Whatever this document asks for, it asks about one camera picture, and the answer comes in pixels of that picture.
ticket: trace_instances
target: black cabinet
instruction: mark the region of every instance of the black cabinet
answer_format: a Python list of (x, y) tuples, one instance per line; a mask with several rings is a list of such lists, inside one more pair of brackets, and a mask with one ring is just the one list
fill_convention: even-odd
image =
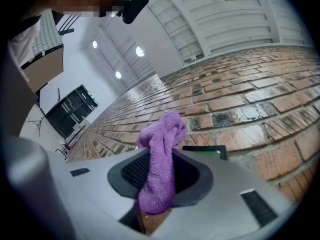
[(67, 138), (74, 132), (74, 126), (80, 124), (99, 104), (81, 85), (60, 100), (46, 115), (54, 129)]

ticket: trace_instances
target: person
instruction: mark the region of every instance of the person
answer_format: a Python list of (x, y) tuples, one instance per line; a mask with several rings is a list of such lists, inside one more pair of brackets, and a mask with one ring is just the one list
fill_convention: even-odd
[(61, 14), (72, 12), (112, 12), (121, 0), (36, 0), (11, 30), (9, 44), (21, 66), (33, 57), (32, 46), (39, 35), (41, 14), (51, 9)]

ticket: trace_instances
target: white ceiling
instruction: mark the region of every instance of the white ceiling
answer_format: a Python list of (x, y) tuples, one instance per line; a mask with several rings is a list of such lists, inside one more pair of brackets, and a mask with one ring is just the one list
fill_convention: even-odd
[[(142, 40), (134, 28), (124, 26), (117, 16), (80, 17), (72, 25), (74, 33), (63, 37), (64, 46), (89, 47), (111, 78), (116, 71), (122, 73), (119, 85), (125, 90), (153, 72), (162, 77), (236, 49), (274, 43), (312, 45), (303, 23), (286, 0), (150, 0), (145, 10), (149, 10), (157, 22), (151, 29), (154, 39)], [(147, 29), (148, 21), (140, 25)], [(170, 64), (168, 59), (167, 64), (159, 67), (152, 56), (162, 60), (168, 57), (168, 54), (158, 54), (159, 49), (152, 50), (157, 54), (151, 54), (149, 49), (144, 57), (136, 55), (138, 45), (149, 48), (161, 45), (161, 40), (155, 41), (160, 31), (169, 37), (166, 49), (172, 46), (175, 50), (172, 54), (180, 63)], [(93, 40), (98, 42), (95, 50)]]

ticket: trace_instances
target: purple towel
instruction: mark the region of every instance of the purple towel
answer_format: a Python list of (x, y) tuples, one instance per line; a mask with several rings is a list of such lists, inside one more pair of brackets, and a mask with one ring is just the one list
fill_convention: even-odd
[(138, 195), (140, 209), (147, 214), (164, 213), (176, 194), (172, 149), (187, 136), (185, 122), (172, 110), (140, 132), (139, 148), (150, 148), (149, 173)]

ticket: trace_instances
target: floor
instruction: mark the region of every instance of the floor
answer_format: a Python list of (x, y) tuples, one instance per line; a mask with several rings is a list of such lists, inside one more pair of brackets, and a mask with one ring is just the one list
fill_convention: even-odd
[[(41, 120), (44, 115), (37, 105), (33, 105), (30, 110), (28, 117), (25, 119), (22, 130), (20, 132), (20, 137), (34, 141), (40, 144), (47, 151), (55, 151), (56, 149), (61, 148), (61, 144), (65, 142), (64, 138), (60, 136), (59, 133), (52, 127), (49, 121), (45, 118), (42, 120), (41, 128), (40, 128), (40, 136), (39, 130), (37, 127), (38, 122), (28, 122), (28, 121), (36, 121)], [(61, 153), (57, 152), (58, 156), (65, 158)]]
[(139, 132), (169, 110), (179, 111), (186, 123), (181, 145), (226, 145), (231, 162), (294, 203), (307, 191), (320, 149), (320, 59), (312, 49), (247, 49), (162, 79), (153, 75), (93, 122), (69, 162), (134, 149)]

